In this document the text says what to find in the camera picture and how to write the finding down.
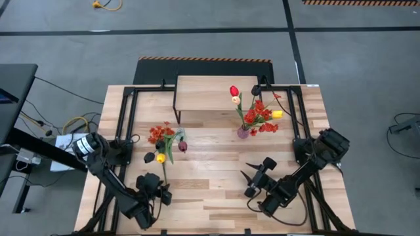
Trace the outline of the white paper sign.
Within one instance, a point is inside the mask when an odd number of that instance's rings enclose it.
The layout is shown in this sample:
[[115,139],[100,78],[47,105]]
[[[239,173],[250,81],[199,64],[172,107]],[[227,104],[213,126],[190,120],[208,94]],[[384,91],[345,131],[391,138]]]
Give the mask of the white paper sign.
[[59,135],[56,137],[53,146],[61,149],[62,152],[58,156],[58,161],[51,161],[51,172],[74,170],[75,165],[81,165],[81,162],[78,161],[77,157],[75,156],[72,145],[75,144],[78,139],[86,135],[87,133],[72,133]]

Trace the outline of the black desk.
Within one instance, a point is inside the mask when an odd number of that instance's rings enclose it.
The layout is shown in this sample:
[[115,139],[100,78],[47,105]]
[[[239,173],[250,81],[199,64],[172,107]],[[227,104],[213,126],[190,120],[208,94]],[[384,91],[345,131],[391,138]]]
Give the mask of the black desk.
[[[15,148],[23,148],[53,161],[58,161],[61,149],[20,129],[14,124],[35,80],[36,64],[0,64],[0,196],[16,169]],[[86,172],[84,165],[76,170]]]

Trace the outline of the cream artificial tulip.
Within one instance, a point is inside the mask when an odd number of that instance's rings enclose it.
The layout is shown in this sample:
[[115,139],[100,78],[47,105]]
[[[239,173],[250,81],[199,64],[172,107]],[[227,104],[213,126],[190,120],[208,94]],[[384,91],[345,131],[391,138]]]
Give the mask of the cream artificial tulip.
[[235,105],[237,105],[236,111],[237,111],[238,115],[240,116],[242,125],[244,125],[245,124],[245,121],[244,121],[244,118],[243,118],[241,94],[239,96],[233,96],[232,97],[232,102]]

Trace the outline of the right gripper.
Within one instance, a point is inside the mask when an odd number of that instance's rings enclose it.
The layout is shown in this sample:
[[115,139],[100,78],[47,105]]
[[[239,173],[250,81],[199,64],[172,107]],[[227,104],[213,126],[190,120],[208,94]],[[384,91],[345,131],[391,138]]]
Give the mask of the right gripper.
[[262,164],[254,165],[246,163],[246,165],[248,165],[251,168],[254,168],[256,170],[256,173],[254,177],[251,178],[244,171],[240,171],[247,181],[247,189],[245,190],[244,195],[246,197],[254,197],[256,189],[261,190],[265,188],[268,185],[269,181],[272,180],[271,177],[269,177],[266,174],[266,171],[274,170],[274,168],[277,165],[277,162],[275,162],[275,160],[269,157],[266,157]]

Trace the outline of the black artificial tulip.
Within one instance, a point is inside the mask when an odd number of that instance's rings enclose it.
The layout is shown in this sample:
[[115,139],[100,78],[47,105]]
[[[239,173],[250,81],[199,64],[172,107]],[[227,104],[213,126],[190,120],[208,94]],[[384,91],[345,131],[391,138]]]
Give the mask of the black artificial tulip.
[[158,140],[156,142],[156,149],[160,153],[170,152],[172,149],[173,142],[176,138],[164,138],[163,140]]

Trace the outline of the artificial tulip green stem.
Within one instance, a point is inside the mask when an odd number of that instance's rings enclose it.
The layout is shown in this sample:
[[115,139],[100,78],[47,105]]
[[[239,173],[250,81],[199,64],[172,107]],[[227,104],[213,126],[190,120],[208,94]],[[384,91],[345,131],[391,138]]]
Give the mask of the artificial tulip green stem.
[[261,101],[257,99],[261,95],[261,87],[254,85],[251,89],[251,94],[253,95],[252,104],[244,117],[245,124],[248,128],[256,124],[257,115],[260,115],[263,110]]

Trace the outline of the wooden shelf black frame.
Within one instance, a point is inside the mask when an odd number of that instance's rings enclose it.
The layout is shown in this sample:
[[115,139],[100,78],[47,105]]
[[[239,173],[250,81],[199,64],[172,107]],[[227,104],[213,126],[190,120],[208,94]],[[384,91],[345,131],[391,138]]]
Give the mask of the wooden shelf black frame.
[[185,111],[236,111],[230,93],[230,87],[235,86],[245,111],[251,106],[251,89],[256,84],[256,76],[179,75],[173,109],[178,119]]

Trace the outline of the orange artificial flower bunch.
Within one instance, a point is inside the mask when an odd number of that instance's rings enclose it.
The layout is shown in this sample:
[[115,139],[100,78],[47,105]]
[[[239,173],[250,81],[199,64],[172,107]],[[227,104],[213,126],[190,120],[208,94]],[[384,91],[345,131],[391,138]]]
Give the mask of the orange artificial flower bunch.
[[164,121],[163,125],[157,125],[149,129],[148,142],[157,144],[158,142],[165,142],[166,144],[175,138],[178,133],[170,127],[170,122]]
[[279,126],[272,123],[272,120],[281,119],[284,116],[282,110],[272,110],[264,105],[262,100],[253,100],[251,107],[243,116],[243,129],[249,132],[250,136],[258,133],[278,131]]

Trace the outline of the black mat striped edge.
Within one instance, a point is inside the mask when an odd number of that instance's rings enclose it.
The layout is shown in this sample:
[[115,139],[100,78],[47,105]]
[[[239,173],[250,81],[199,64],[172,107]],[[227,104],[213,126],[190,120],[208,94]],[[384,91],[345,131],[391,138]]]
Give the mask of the black mat striped edge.
[[274,82],[269,59],[143,56],[136,66],[135,85],[173,84],[179,75],[265,76]]
[[417,7],[420,0],[302,0],[304,5],[360,7]]

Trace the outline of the white power adapter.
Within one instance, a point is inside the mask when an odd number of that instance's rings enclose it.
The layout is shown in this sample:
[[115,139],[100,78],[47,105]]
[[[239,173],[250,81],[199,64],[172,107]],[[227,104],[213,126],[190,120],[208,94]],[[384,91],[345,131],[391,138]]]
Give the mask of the white power adapter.
[[41,158],[37,154],[23,148],[21,148],[16,155],[19,161],[28,164],[39,165],[41,163]]

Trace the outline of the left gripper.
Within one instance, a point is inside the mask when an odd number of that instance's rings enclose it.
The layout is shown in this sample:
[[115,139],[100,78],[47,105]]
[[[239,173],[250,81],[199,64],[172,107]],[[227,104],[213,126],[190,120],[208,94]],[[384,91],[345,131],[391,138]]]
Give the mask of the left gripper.
[[149,200],[159,198],[164,205],[169,206],[171,204],[170,184],[165,184],[156,174],[147,172],[144,176],[139,176],[136,179],[136,188]]

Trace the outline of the yellow artificial tulip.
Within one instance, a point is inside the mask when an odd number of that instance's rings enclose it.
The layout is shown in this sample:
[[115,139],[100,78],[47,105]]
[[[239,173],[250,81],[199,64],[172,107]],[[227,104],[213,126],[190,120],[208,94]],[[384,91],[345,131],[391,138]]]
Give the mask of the yellow artificial tulip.
[[270,125],[269,121],[281,119],[283,115],[283,111],[280,110],[272,111],[269,109],[264,109],[262,110],[260,115],[257,115],[256,124],[249,128],[260,128],[261,126],[264,126],[267,123]]
[[157,154],[156,161],[162,165],[164,183],[167,184],[166,155],[164,153]]

